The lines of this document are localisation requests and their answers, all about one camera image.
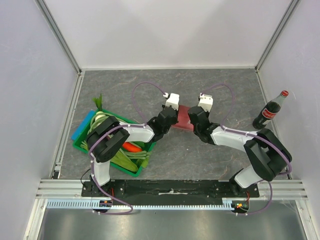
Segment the black mounting plate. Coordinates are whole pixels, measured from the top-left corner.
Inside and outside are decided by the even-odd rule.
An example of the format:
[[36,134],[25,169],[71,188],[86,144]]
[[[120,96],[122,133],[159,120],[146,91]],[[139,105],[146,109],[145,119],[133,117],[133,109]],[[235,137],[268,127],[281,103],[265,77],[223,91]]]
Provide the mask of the black mounting plate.
[[[111,180],[102,189],[109,194],[113,189],[115,197],[132,205],[221,205],[222,198],[246,198],[247,192],[250,198],[260,196],[257,184],[235,196],[229,182],[219,180]],[[83,183],[81,196],[105,197],[91,181]]]

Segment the white wall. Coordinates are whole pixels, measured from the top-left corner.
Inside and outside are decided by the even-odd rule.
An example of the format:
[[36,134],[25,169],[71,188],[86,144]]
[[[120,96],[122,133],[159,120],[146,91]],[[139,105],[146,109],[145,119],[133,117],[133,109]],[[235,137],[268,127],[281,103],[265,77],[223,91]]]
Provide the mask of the white wall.
[[77,77],[33,0],[0,1],[0,233],[20,240]]
[[46,0],[82,68],[254,66],[290,0]]
[[275,118],[320,223],[320,1],[302,0],[261,69],[268,99],[289,91]]

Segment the green basket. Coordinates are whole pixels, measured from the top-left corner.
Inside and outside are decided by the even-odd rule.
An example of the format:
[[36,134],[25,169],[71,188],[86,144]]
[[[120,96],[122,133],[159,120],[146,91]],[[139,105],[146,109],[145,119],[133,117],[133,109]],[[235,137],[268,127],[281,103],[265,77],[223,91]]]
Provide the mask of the green basket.
[[[122,117],[122,116],[119,116],[119,115],[117,115],[117,114],[114,114],[113,112],[110,112],[110,111],[107,111],[107,110],[104,110],[104,109],[103,109],[102,111],[105,112],[105,113],[107,113],[107,114],[112,114],[112,115],[114,115],[115,117],[117,117],[117,118],[119,118],[119,119],[121,119],[121,120],[123,120],[124,122],[127,122],[127,123],[129,123],[129,124],[136,124],[136,122],[131,121],[131,120],[129,120],[129,119],[126,119],[126,118],[124,118],[124,117]],[[79,149],[80,151],[84,152],[85,154],[87,154],[88,151],[85,150],[85,149],[83,149],[82,147],[80,147],[80,145],[81,145],[81,142],[82,142],[82,141],[85,141],[85,140],[86,140],[87,133],[88,133],[89,129],[90,129],[90,121],[89,121],[88,124],[85,126],[85,128],[84,128],[84,130],[81,132],[81,134],[80,134],[80,135],[76,138],[76,140],[74,140],[74,142],[73,142],[73,147],[76,148],[76,149]],[[146,152],[151,152],[155,145],[156,145],[155,142],[154,142],[154,143],[144,143],[144,147],[142,147],[142,150],[144,150],[144,151],[146,151]],[[132,177],[138,177],[139,174],[141,173],[142,169],[143,169],[143,167],[140,166],[137,172],[132,172],[132,171],[129,171],[129,170],[127,170],[127,169],[125,169],[125,168],[123,168],[123,167],[121,167],[121,166],[113,163],[113,162],[111,162],[110,165],[113,166],[113,167],[116,168],[116,169],[121,170],[122,172],[124,172],[124,173],[126,173],[126,174],[129,174],[129,175],[132,176]]]

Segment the floor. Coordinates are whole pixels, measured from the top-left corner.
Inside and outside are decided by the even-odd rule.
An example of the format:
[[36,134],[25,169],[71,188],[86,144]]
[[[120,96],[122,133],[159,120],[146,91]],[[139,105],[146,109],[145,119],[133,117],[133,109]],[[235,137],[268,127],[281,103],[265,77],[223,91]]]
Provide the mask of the floor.
[[[198,104],[199,93],[215,83],[233,87],[236,104],[226,126],[239,130],[254,130],[251,123],[264,106],[263,95],[254,69],[168,69],[168,70],[107,70],[86,71],[76,105],[70,133],[72,134],[90,110],[96,106],[93,97],[103,96],[103,108],[127,119],[142,123],[133,108],[131,91],[142,81],[160,85],[168,93],[180,95],[180,104]],[[219,123],[231,106],[231,94],[225,87],[212,90],[213,107],[210,120]],[[141,85],[135,99],[148,119],[157,116],[165,99],[151,85]],[[79,179],[90,168],[86,154],[73,148],[68,139],[61,166],[61,179]],[[220,179],[228,180],[250,164],[241,151],[205,144],[192,132],[171,128],[155,145],[149,165],[138,179]],[[132,177],[110,169],[113,179]]]
[[[266,203],[251,201],[252,210]],[[306,240],[294,201],[263,214],[236,217],[218,210],[135,210],[105,216],[83,209],[47,209],[38,240]]]

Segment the coke bottle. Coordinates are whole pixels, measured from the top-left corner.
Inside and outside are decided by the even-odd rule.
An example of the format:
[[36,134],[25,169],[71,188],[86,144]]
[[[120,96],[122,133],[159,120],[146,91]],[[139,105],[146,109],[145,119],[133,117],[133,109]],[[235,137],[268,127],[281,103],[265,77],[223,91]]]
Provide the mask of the coke bottle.
[[253,120],[253,127],[258,130],[263,129],[280,111],[282,103],[288,95],[288,91],[284,90],[275,99],[269,101]]

